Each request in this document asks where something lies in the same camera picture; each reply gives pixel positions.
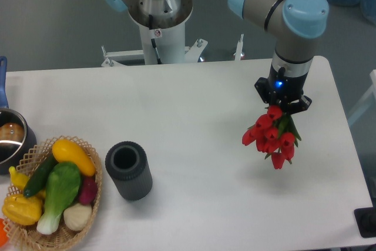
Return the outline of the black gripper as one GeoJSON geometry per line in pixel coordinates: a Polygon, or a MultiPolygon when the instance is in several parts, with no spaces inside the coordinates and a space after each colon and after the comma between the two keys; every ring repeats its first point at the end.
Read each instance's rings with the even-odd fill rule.
{"type": "Polygon", "coordinates": [[[299,77],[286,74],[285,67],[276,71],[271,66],[268,78],[259,78],[254,84],[257,93],[265,104],[276,105],[277,101],[286,104],[283,112],[288,115],[306,111],[312,104],[312,100],[303,95],[307,74],[299,77]]]}

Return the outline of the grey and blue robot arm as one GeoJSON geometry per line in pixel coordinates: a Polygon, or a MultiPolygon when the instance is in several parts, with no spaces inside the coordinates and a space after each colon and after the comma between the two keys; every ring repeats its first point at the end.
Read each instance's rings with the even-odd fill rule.
{"type": "MultiPolygon", "coordinates": [[[[185,23],[192,0],[105,0],[118,12],[126,11],[139,27],[145,63],[195,62],[185,47],[185,23]]],[[[327,0],[227,0],[229,9],[277,39],[267,78],[255,87],[261,99],[287,114],[305,111],[311,99],[303,86],[317,42],[324,33],[327,0]]]]}

